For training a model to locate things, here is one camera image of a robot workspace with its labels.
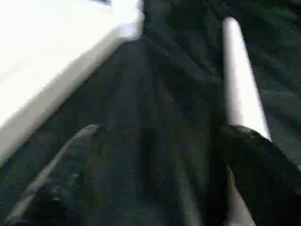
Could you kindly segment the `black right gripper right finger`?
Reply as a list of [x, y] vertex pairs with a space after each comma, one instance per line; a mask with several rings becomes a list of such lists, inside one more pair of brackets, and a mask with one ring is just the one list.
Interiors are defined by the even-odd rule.
[[244, 126], [220, 129], [219, 150], [258, 226], [301, 224], [301, 172], [260, 133]]

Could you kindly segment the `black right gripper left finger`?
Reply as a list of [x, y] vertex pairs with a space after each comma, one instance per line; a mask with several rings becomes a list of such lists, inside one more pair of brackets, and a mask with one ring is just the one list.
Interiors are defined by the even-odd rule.
[[100, 129], [92, 124], [71, 137], [22, 193], [2, 226], [79, 226], [84, 166]]

